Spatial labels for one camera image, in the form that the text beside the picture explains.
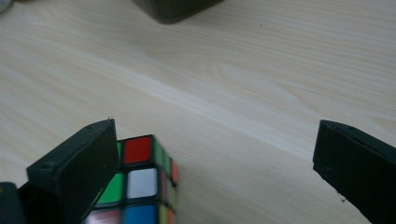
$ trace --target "green sticker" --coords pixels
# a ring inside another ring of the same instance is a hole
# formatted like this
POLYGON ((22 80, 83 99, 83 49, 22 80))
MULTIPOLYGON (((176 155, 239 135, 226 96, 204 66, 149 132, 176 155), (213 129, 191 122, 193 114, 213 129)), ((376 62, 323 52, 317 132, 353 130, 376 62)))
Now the green sticker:
POLYGON ((163 148, 160 143, 154 139, 155 163, 163 167, 163 148))
POLYGON ((168 223, 168 211, 164 205, 160 205, 160 224, 168 223))
POLYGON ((116 203, 122 195, 122 174, 114 175, 98 203, 116 203))

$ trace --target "table surface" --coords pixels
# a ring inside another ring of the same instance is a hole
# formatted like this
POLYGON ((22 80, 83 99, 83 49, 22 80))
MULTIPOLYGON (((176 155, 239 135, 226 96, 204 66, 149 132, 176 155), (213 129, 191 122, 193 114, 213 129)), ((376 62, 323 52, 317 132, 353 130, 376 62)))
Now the table surface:
POLYGON ((396 1, 226 0, 171 25, 131 1, 20 1, 0 80, 2 181, 112 117, 178 161, 178 223, 368 223, 312 158, 321 119, 396 146, 396 1))

